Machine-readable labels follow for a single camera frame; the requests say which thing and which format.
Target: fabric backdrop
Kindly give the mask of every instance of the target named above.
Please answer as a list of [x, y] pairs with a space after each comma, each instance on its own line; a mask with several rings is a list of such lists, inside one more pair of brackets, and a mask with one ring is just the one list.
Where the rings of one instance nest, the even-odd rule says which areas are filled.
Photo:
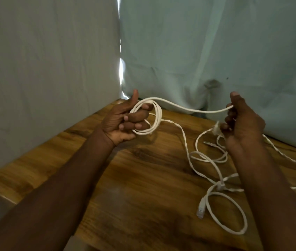
[[122, 0], [120, 28], [125, 94], [217, 110], [238, 91], [296, 146], [296, 0]]

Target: fingernail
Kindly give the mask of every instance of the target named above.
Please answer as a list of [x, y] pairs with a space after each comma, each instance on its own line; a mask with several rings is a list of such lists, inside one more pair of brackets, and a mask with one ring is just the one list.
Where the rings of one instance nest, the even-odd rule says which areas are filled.
[[231, 92], [231, 96], [238, 96], [240, 95], [238, 92]]

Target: wood grain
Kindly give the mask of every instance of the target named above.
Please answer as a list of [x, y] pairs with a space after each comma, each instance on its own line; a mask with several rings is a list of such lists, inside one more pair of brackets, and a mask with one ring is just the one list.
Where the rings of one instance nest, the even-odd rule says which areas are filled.
[[117, 0], [0, 0], [0, 167], [116, 100]]
[[[19, 159], [0, 169], [0, 196], [18, 203], [60, 168], [82, 145], [117, 102], [61, 132]], [[197, 136], [213, 121], [163, 110], [163, 118], [179, 123], [194, 150]], [[208, 134], [206, 141], [214, 142]], [[296, 159], [296, 148], [274, 143]], [[268, 146], [292, 185], [296, 164]], [[199, 150], [212, 158], [217, 150], [200, 143]], [[106, 250], [262, 250], [251, 210], [244, 193], [229, 193], [245, 211], [249, 227], [243, 236], [225, 232], [210, 217], [196, 217], [198, 203], [211, 183], [190, 168], [179, 128], [162, 123], [152, 135], [139, 136], [114, 149], [76, 235], [100, 251]], [[209, 163], [193, 161], [194, 167], [218, 180]], [[223, 176], [235, 172], [229, 159], [219, 164]], [[232, 179], [229, 186], [240, 186]], [[238, 209], [227, 199], [213, 196], [210, 204], [223, 224], [240, 230]]]

